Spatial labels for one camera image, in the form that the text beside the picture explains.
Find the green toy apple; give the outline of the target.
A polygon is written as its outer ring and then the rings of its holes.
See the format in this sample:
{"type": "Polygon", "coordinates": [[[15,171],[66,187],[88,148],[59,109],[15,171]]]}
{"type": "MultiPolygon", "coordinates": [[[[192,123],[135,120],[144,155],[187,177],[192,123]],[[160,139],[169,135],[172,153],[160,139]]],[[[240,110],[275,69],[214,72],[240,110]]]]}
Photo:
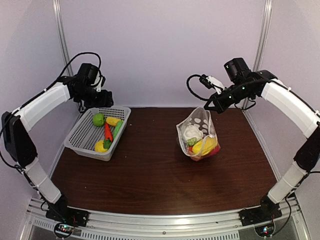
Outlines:
{"type": "Polygon", "coordinates": [[[96,127],[102,127],[105,124],[105,116],[102,113],[97,113],[92,118],[93,125],[96,127]]]}

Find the clear dotted zip top bag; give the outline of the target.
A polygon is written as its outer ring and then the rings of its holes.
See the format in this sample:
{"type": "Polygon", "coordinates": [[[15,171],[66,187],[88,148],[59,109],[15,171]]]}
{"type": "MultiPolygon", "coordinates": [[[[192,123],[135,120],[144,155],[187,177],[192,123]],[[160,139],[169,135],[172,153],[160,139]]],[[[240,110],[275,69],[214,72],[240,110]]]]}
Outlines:
{"type": "Polygon", "coordinates": [[[195,108],[176,130],[181,150],[193,161],[216,155],[221,149],[211,113],[203,107],[195,108]]]}

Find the red toy bell pepper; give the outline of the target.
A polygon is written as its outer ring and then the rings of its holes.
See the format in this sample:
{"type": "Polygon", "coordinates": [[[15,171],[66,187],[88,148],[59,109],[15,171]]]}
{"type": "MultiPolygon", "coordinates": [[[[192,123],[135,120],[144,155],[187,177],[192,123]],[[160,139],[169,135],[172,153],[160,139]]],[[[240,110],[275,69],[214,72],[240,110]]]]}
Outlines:
{"type": "Polygon", "coordinates": [[[215,154],[217,154],[220,151],[221,147],[220,145],[217,145],[209,154],[208,156],[213,156],[215,154]]]}

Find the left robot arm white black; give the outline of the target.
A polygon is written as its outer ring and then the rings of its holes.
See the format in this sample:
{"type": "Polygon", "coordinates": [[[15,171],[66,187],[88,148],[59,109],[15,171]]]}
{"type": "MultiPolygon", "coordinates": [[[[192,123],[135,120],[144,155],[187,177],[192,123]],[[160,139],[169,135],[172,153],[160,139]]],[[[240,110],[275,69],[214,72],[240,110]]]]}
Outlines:
{"type": "Polygon", "coordinates": [[[105,77],[99,67],[83,63],[76,75],[59,76],[50,87],[13,112],[6,111],[1,116],[1,134],[6,151],[15,161],[13,168],[24,175],[61,222],[69,221],[72,211],[67,198],[42,168],[29,132],[49,112],[69,100],[83,102],[87,109],[113,106],[112,92],[101,89],[104,83],[105,77]]]}

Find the yellow toy corn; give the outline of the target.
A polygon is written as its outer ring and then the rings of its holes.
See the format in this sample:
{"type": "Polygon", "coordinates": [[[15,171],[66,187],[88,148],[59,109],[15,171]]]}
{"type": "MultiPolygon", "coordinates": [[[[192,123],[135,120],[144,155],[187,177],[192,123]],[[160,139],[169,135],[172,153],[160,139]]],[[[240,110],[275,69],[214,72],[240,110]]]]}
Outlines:
{"type": "Polygon", "coordinates": [[[116,118],[116,117],[110,117],[108,116],[106,119],[105,119],[105,122],[109,125],[109,126],[112,126],[112,127],[116,127],[118,122],[121,122],[122,120],[119,119],[119,118],[116,118]]]}

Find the yellow toy banana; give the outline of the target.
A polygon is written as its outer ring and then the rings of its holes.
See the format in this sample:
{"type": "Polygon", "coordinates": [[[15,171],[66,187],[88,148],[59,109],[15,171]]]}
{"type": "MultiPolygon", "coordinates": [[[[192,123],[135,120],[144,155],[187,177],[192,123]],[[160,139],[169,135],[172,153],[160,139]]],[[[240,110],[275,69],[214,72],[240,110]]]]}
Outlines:
{"type": "Polygon", "coordinates": [[[207,137],[198,141],[192,148],[191,151],[193,154],[201,153],[201,156],[209,154],[213,149],[218,145],[218,141],[215,138],[207,137]]]}

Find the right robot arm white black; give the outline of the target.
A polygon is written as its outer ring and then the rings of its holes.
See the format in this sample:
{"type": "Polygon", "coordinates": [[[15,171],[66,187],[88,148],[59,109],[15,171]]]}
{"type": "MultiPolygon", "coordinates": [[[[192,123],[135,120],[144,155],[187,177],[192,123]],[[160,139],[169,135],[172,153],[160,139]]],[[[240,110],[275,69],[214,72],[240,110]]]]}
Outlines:
{"type": "Polygon", "coordinates": [[[203,74],[199,78],[208,89],[215,89],[215,93],[206,100],[205,110],[221,114],[243,99],[261,97],[285,114],[306,138],[284,176],[260,201],[256,216],[266,221],[276,212],[278,204],[311,173],[320,159],[320,114],[274,74],[267,70],[251,71],[241,57],[225,63],[224,69],[233,83],[229,87],[224,87],[213,76],[203,74]]]}

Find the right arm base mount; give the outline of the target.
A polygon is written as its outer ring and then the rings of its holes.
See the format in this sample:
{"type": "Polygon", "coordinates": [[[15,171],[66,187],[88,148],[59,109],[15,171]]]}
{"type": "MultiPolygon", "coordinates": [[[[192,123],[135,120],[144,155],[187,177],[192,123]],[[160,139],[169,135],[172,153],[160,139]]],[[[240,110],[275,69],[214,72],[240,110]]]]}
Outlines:
{"type": "Polygon", "coordinates": [[[242,226],[253,226],[255,233],[262,238],[271,237],[276,232],[275,219],[282,217],[280,210],[265,213],[260,206],[244,208],[238,214],[242,226]]]}

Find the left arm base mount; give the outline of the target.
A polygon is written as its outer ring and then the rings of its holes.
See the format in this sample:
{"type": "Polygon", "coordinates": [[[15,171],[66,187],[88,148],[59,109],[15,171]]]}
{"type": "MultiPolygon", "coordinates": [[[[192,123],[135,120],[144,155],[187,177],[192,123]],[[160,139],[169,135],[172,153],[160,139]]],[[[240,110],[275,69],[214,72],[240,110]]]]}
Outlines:
{"type": "Polygon", "coordinates": [[[86,227],[89,220],[89,212],[75,208],[67,208],[67,215],[62,216],[53,209],[46,211],[45,217],[56,221],[53,233],[59,239],[69,238],[78,227],[86,227]]]}

